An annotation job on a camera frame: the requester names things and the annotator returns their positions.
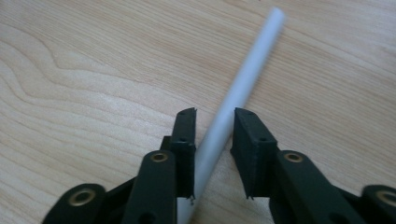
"white rod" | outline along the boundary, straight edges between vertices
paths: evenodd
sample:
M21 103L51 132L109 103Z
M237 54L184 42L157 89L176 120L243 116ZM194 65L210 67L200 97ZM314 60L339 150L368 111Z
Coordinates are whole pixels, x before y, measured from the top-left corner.
M262 72L276 38L282 29L285 16L274 7L267 22L262 27L256 42L245 59L233 85L224 98L219 111L213 119L205 137L195 154L195 197L196 202L191 205L190 200L177 199L177 223L187 224L194 208L204 192L219 156L224 149L233 129L233 111L236 107L244 107L248 97Z

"white tube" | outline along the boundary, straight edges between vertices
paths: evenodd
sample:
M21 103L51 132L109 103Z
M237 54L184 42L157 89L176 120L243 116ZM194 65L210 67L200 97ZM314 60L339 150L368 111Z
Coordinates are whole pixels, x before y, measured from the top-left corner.
M207 130L201 145L195 155L195 197L196 202L191 205L190 200L177 199L177 223L187 224L198 200L204 192L219 156L230 137L233 129L233 111L236 107L244 107L262 68L267 61L276 38L281 31L283 12L275 7L272 9L267 22L262 27L256 42L245 59L233 85L224 98L222 105Z

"wood grain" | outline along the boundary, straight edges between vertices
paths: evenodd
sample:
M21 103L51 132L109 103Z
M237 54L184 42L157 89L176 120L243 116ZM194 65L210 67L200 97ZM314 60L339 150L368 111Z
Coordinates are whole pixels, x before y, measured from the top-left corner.
M112 189L198 109L199 145L272 6L288 16L246 106L334 185L396 188L392 0L0 1L0 222ZM191 223L272 223L224 149Z

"wooden surface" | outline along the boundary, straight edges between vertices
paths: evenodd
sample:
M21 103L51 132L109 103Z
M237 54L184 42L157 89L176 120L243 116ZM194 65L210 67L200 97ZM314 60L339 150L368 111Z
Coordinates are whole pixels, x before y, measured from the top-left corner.
M0 1L0 223L113 189L198 109L199 145L272 6L288 19L246 109L334 185L396 188L396 2ZM191 223L272 223L224 149Z

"cylindrical rod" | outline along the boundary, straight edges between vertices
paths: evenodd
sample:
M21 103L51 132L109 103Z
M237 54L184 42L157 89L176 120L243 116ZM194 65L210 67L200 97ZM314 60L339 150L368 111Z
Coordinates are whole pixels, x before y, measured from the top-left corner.
M195 197L194 205L186 199L177 200L177 223L187 224L198 200L204 192L221 151L224 149L233 129L233 111L244 107L248 97L267 61L276 38L281 31L284 14L279 8L273 8L267 22L262 27L256 42L245 59L229 89L227 96L213 119L195 157Z

